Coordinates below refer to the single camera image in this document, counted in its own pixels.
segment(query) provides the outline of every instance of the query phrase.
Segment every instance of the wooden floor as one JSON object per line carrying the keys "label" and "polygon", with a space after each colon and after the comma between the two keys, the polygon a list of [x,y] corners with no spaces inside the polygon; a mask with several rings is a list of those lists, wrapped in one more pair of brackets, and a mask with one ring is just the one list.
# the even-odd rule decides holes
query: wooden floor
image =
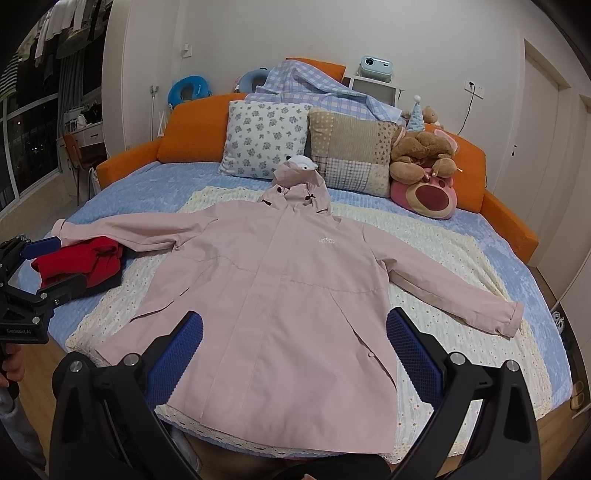
{"label": "wooden floor", "polygon": [[[546,301],[551,303],[552,299],[547,298]],[[25,347],[27,373],[21,383],[21,401],[31,424],[41,437],[47,456],[55,409],[51,375],[63,355],[53,340],[43,346]],[[547,479],[564,460],[589,422],[589,412],[576,419],[572,419],[572,416],[567,402],[538,421],[543,479]],[[197,439],[192,439],[191,443],[203,462],[200,473],[203,480],[263,480],[272,478],[285,465],[281,460],[230,452]],[[459,456],[448,458],[442,471],[454,469],[459,460]]]}

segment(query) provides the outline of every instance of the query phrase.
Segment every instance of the blue gripper pad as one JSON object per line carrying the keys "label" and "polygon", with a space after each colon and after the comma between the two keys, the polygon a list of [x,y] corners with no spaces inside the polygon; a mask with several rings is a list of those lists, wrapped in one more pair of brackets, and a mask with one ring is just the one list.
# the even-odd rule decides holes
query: blue gripper pad
{"label": "blue gripper pad", "polygon": [[168,401],[201,340],[203,319],[193,312],[148,373],[145,399],[150,409]]}
{"label": "blue gripper pad", "polygon": [[26,244],[21,251],[21,257],[25,260],[33,260],[34,258],[42,257],[43,255],[52,254],[61,248],[61,240],[59,237],[51,236]]}
{"label": "blue gripper pad", "polygon": [[420,333],[416,328],[414,330],[397,309],[388,313],[388,340],[413,382],[418,396],[436,410],[443,399],[443,375],[417,337]]}

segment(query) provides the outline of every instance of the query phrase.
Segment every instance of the jacket sleeve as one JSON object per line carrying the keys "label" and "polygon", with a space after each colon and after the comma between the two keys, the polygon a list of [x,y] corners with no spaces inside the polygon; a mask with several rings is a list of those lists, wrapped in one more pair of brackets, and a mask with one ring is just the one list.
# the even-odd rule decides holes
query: jacket sleeve
{"label": "jacket sleeve", "polygon": [[363,237],[390,280],[416,298],[461,317],[468,325],[515,336],[524,306],[466,283],[404,241],[367,223]]}
{"label": "jacket sleeve", "polygon": [[63,247],[106,236],[136,252],[146,252],[178,247],[202,233],[216,218],[213,207],[196,213],[130,213],[88,225],[58,220],[51,234],[60,238]]}

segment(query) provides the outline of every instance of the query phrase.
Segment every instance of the jacket hood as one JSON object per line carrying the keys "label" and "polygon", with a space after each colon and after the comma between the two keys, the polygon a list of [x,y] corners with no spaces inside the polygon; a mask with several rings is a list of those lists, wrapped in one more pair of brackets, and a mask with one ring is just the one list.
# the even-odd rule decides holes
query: jacket hood
{"label": "jacket hood", "polygon": [[316,170],[303,170],[288,160],[275,170],[272,187],[259,198],[274,208],[311,207],[316,213],[330,214],[330,194]]}

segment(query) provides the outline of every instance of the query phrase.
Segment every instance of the wooden chair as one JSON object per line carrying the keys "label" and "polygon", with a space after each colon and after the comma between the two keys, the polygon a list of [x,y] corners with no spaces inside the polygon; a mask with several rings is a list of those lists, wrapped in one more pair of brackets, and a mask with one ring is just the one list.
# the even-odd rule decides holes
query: wooden chair
{"label": "wooden chair", "polygon": [[88,200],[90,200],[90,169],[96,168],[96,166],[106,160],[103,155],[95,155],[88,159],[82,157],[80,147],[76,137],[72,134],[64,134],[64,143],[66,144],[66,151],[68,158],[72,164],[73,171],[76,172],[76,203],[80,205],[80,171],[84,170],[88,172]]}

